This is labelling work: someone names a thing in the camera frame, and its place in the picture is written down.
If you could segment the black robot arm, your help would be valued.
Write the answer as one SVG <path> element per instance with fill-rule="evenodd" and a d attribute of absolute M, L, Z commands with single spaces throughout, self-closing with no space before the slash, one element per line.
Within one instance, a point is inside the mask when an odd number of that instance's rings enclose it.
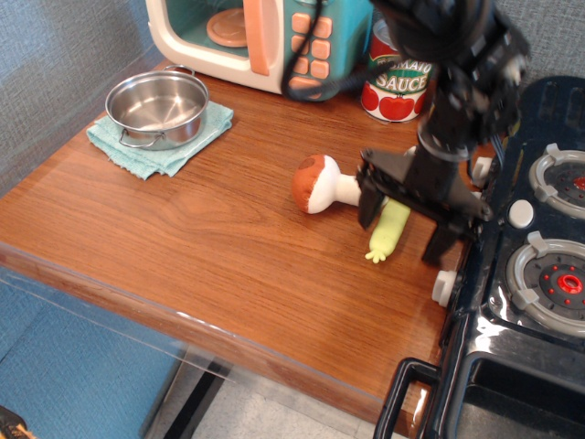
<path fill-rule="evenodd" d="M 492 1 L 376 1 L 405 59 L 438 69 L 413 155 L 367 149 L 356 179 L 358 221 L 368 228 L 389 197 L 436 223 L 423 261 L 436 264 L 459 239 L 474 239 L 492 208 L 463 182 L 460 164 L 498 143 L 519 120 L 519 87 L 529 61 L 522 33 Z"/>

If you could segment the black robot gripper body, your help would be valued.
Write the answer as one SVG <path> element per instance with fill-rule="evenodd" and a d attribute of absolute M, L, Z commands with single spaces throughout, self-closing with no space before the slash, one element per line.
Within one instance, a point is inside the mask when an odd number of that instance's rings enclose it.
<path fill-rule="evenodd" d="M 386 197 L 439 221 L 493 218 L 492 208 L 479 199 L 463 182 L 459 164 L 444 160 L 417 145 L 411 155 L 399 155 L 377 149 L 361 152 L 362 164 L 356 172 L 360 187 L 378 182 Z"/>

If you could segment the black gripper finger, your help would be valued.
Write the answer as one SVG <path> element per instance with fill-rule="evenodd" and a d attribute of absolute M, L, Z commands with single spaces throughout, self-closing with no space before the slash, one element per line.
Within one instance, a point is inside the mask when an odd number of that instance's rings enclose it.
<path fill-rule="evenodd" d="M 364 182 L 358 202 L 357 220 L 367 230 L 382 209 L 386 198 L 385 189 L 378 182 Z"/>
<path fill-rule="evenodd" d="M 438 265 L 441 257 L 458 240 L 466 240 L 473 236 L 467 220 L 439 221 L 432 233 L 422 260 L 431 265 Z"/>

